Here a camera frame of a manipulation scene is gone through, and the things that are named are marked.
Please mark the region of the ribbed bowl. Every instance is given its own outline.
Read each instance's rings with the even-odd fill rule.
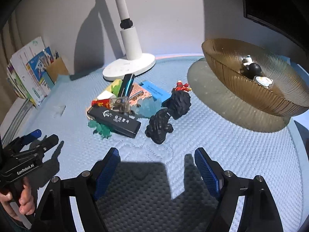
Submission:
[[[212,71],[235,95],[266,113],[293,117],[309,109],[309,88],[294,69],[265,49],[234,39],[209,39],[202,49]],[[273,79],[266,89],[241,74],[242,60],[250,55],[262,75]]]

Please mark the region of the white lamp base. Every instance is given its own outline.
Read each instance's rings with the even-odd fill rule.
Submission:
[[[108,81],[123,79],[126,74],[133,73],[135,76],[142,74],[155,65],[155,56],[143,53],[139,59],[127,60],[126,57],[119,58],[110,63],[103,70],[103,77]]]

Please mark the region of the stack of books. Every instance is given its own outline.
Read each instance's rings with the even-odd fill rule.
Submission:
[[[54,86],[46,68],[54,62],[49,47],[38,37],[12,55],[7,66],[7,80],[16,95],[39,106]]]

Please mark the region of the human hand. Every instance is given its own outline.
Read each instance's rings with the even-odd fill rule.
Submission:
[[[34,213],[35,204],[31,195],[31,186],[27,177],[23,178],[23,191],[19,198],[19,212],[23,215],[31,215]],[[0,190],[0,202],[4,210],[15,220],[21,221],[15,211],[11,208],[9,201],[13,198],[12,193],[8,190]]]

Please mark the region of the metal screw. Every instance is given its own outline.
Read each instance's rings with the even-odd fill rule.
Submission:
[[[264,178],[260,175],[257,175],[256,176],[256,179],[259,181],[259,182],[262,182],[264,180]]]
[[[90,172],[89,171],[84,171],[84,172],[81,173],[81,175],[83,177],[88,177],[90,175]]]
[[[227,177],[231,177],[231,176],[233,176],[233,172],[232,172],[232,171],[230,171],[230,170],[226,170],[226,171],[224,171],[224,174],[225,174]]]
[[[55,176],[52,178],[52,183],[56,183],[59,180],[59,177]]]

